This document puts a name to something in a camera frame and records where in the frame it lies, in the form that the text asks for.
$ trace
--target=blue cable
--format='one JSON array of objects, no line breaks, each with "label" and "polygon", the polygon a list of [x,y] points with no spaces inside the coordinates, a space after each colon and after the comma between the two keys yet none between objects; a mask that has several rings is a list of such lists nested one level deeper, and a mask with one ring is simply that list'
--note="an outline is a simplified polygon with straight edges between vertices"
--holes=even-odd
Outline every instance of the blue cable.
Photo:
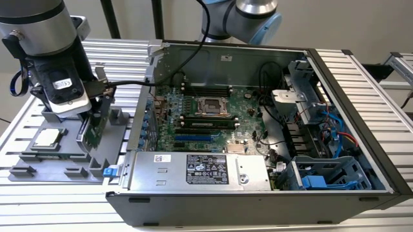
[{"label": "blue cable", "polygon": [[[340,131],[344,131],[344,123],[343,123],[343,120],[337,117],[337,115],[327,112],[327,111],[323,111],[323,114],[328,115],[332,119],[337,120],[339,123],[340,123]],[[341,134],[339,134],[339,148],[337,148],[337,151],[336,151],[336,154],[333,155],[333,158],[339,158],[339,155],[341,153],[341,147],[343,147],[343,136]]]},{"label": "blue cable", "polygon": [[336,184],[336,185],[328,185],[328,188],[329,189],[347,189],[347,190],[351,190],[351,189],[355,189],[357,188],[357,184],[359,182],[357,181],[351,181],[348,183],[345,183],[344,185],[340,185],[340,184]]}]

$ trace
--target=red wire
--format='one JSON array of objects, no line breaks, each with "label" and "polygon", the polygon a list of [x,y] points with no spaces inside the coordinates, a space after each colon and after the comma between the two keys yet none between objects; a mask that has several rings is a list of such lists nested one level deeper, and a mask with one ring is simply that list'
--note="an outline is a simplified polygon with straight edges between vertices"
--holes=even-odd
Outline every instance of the red wire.
[{"label": "red wire", "polygon": [[300,118],[300,115],[301,115],[308,109],[311,109],[311,107],[312,107],[312,105],[311,105],[308,108],[305,108],[304,111],[301,111],[301,112],[299,113],[295,123],[297,123],[299,118]]},{"label": "red wire", "polygon": [[351,139],[355,141],[355,143],[356,143],[356,147],[359,147],[359,142],[357,142],[356,138],[355,138],[351,134],[348,134],[348,133],[345,133],[345,132],[339,132],[339,134],[344,134],[344,135],[349,136],[349,138],[351,138]]},{"label": "red wire", "polygon": [[327,117],[325,117],[325,124],[324,124],[324,126],[323,126],[323,128],[325,128],[328,125],[329,125],[329,104],[328,104],[328,102],[323,102],[325,105],[327,105],[327,112],[328,112],[328,115],[327,115]]}]

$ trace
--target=black wires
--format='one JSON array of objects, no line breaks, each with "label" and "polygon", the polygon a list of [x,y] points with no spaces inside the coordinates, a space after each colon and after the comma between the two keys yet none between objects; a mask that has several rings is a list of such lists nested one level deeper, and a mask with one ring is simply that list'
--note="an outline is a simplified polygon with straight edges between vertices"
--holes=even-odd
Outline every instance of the black wires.
[{"label": "black wires", "polygon": [[408,97],[408,98],[406,99],[406,102],[403,103],[403,105],[402,105],[402,107],[400,107],[402,109],[406,108],[406,106],[407,106],[410,100],[411,100],[411,98]]},{"label": "black wires", "polygon": [[261,95],[261,97],[259,98],[259,103],[264,106],[265,111],[268,112],[268,114],[271,115],[271,117],[280,123],[281,126],[284,126],[284,123],[281,122],[281,120],[272,114],[268,106],[275,106],[273,102],[268,103],[267,99],[271,98],[272,96],[269,94]]},{"label": "black wires", "polygon": [[6,120],[5,118],[0,118],[0,121],[7,122],[7,123],[13,123],[10,120]]},{"label": "black wires", "polygon": [[198,46],[197,50],[194,51],[194,53],[188,58],[188,60],[177,67],[177,69],[170,73],[170,75],[166,78],[164,78],[161,81],[158,81],[157,83],[148,83],[148,82],[142,82],[142,81],[117,81],[117,82],[110,82],[109,83],[110,87],[121,86],[121,85],[133,85],[133,84],[142,85],[142,86],[161,86],[162,83],[165,83],[168,80],[174,78],[174,76],[180,73],[180,71],[185,67],[185,65],[192,61],[192,59],[198,54],[202,46],[206,43],[208,34],[209,34],[209,28],[210,28],[210,24],[212,24],[212,18],[210,18],[210,14],[209,14],[209,10],[208,10],[206,4],[204,3],[202,0],[196,0],[196,1],[202,5],[202,8],[204,8],[204,10],[206,12],[206,16],[208,16],[206,17],[206,31],[205,31],[205,36],[204,36],[204,38],[201,40],[200,46]]},{"label": "black wires", "polygon": [[[19,80],[22,80],[22,87],[21,87],[21,92],[17,92],[17,82]],[[30,77],[29,77],[29,64],[26,60],[21,60],[21,71],[15,74],[13,80],[11,80],[11,86],[10,86],[10,91],[11,91],[11,95],[14,97],[19,97],[19,96],[25,96],[27,94],[29,91],[29,87],[30,87]]]},{"label": "black wires", "polygon": [[272,143],[272,144],[268,144],[268,143],[265,143],[264,141],[263,141],[263,137],[264,137],[264,134],[267,134],[268,133],[268,131],[265,131],[264,133],[261,133],[261,135],[259,136],[259,139],[257,139],[257,143],[261,143],[263,145],[267,145],[267,146],[272,146],[272,145],[276,145],[276,144],[281,144],[281,143],[285,143],[285,140],[281,140],[281,141],[279,141],[279,142],[276,142],[276,143]]},{"label": "black wires", "polygon": [[267,90],[265,90],[267,82],[265,81],[267,81],[267,78],[269,78],[269,72],[265,71],[264,68],[267,66],[269,66],[271,64],[275,64],[277,66],[277,68],[280,69],[281,76],[280,76],[279,86],[283,83],[284,71],[283,71],[281,65],[276,61],[269,61],[269,62],[264,63],[260,67],[260,70],[259,70],[259,87],[260,87],[261,93],[267,92]]}]

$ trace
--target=metal slotted surface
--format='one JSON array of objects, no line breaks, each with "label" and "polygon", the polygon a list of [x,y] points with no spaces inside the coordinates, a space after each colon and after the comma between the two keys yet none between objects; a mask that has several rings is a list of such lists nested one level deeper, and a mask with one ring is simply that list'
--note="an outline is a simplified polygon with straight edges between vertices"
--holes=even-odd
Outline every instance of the metal slotted surface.
[{"label": "metal slotted surface", "polygon": [[412,66],[413,68],[413,53],[402,53],[406,61],[408,62],[408,64]]},{"label": "metal slotted surface", "polygon": [[[125,40],[87,40],[83,44],[91,60],[106,62],[106,72],[109,78],[114,80],[142,80],[148,66],[148,41]],[[341,54],[328,57],[332,62],[345,61]],[[345,88],[349,92],[368,89],[363,96],[376,96],[371,88]],[[122,86],[117,92],[116,105],[134,115],[140,97],[140,86]],[[361,109],[384,109],[391,112],[384,104],[356,103]],[[29,145],[29,140],[34,137],[37,127],[43,122],[41,115],[43,107],[41,102],[31,98],[22,112],[17,116],[7,132],[0,138],[0,231],[2,232],[57,232],[57,231],[156,231],[157,228],[133,228],[122,221],[111,205],[106,202],[105,187],[101,185],[79,183],[47,183],[47,182],[10,182],[9,168],[18,161],[18,153]],[[375,117],[372,122],[383,122],[383,114],[369,115],[364,111],[367,118]],[[121,150],[118,163],[124,162],[126,152],[126,141],[130,137],[130,130],[125,136],[125,143]],[[402,144],[400,141],[412,141],[411,134],[398,131],[387,136],[383,131],[376,131],[379,140],[387,144]],[[396,142],[396,135],[404,134],[402,140]],[[399,170],[408,181],[413,181],[413,156],[400,154],[392,155],[394,162],[399,163]],[[388,210],[371,210],[344,221],[339,225],[309,225],[309,226],[245,226],[245,227],[186,227],[186,228],[158,228],[168,231],[303,231],[303,230],[333,230],[337,232],[384,232],[384,231],[412,231],[413,230],[413,200],[410,200]]]},{"label": "metal slotted surface", "polygon": [[[391,106],[390,99],[369,82],[369,77],[361,72],[352,57],[340,50],[319,50],[319,53],[394,164],[398,168],[411,168],[413,171],[411,125]],[[410,184],[413,183],[413,173],[404,176]]]}]

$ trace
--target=blue clip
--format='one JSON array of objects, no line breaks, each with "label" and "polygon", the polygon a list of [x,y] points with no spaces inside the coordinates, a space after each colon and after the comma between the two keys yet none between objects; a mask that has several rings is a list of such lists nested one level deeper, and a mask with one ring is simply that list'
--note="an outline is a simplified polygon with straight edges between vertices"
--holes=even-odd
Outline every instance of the blue clip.
[{"label": "blue clip", "polygon": [[110,177],[110,178],[118,177],[118,169],[117,168],[106,168],[103,170],[103,177]]},{"label": "blue clip", "polygon": [[323,175],[308,175],[303,179],[303,186],[307,190],[352,190],[357,188],[357,181],[349,181],[345,184],[332,184],[328,185],[325,183],[325,179]]}]

